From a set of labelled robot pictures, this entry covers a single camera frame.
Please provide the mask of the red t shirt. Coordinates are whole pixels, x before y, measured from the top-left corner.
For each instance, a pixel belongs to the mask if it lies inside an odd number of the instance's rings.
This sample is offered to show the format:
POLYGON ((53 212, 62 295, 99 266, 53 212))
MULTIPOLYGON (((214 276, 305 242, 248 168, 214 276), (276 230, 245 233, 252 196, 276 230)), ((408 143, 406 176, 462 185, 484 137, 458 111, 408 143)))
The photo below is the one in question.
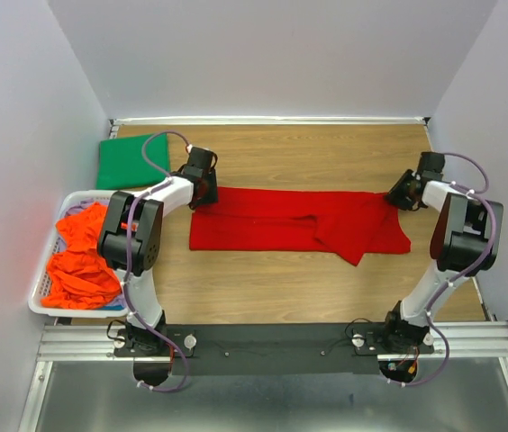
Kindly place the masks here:
POLYGON ((192 215, 189 248, 324 252, 357 266, 365 254, 407 254, 411 240, 382 193, 222 187, 192 215))

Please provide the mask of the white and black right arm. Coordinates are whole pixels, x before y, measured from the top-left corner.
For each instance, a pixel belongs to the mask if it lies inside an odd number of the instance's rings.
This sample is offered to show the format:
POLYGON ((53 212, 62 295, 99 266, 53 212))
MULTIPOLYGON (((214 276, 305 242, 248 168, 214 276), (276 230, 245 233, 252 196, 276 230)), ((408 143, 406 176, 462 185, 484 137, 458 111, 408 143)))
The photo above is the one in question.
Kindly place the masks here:
POLYGON ((490 186, 486 171, 472 158, 447 152, 422 152, 416 169, 408 169, 386 194, 395 208, 439 212, 429 253, 431 263, 411 293, 386 314, 382 346, 393 353, 418 347, 446 300, 466 280, 490 269, 496 260, 503 205, 484 197, 490 186), (472 164, 484 179, 480 189, 443 179, 446 158, 472 164))

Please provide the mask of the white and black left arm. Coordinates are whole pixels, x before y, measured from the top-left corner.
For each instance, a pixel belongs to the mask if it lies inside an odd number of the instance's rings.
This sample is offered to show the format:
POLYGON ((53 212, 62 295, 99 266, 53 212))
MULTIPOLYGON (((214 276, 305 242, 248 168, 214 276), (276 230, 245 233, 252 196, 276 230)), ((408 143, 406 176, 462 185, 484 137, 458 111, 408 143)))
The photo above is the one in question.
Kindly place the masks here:
POLYGON ((187 162, 162 182, 136 193, 112 194, 97 254, 119 278, 127 308, 124 329, 113 339, 117 351, 159 356, 171 348, 153 281, 162 222, 179 207, 193 210, 218 201, 217 161, 210 149, 192 147, 187 162))

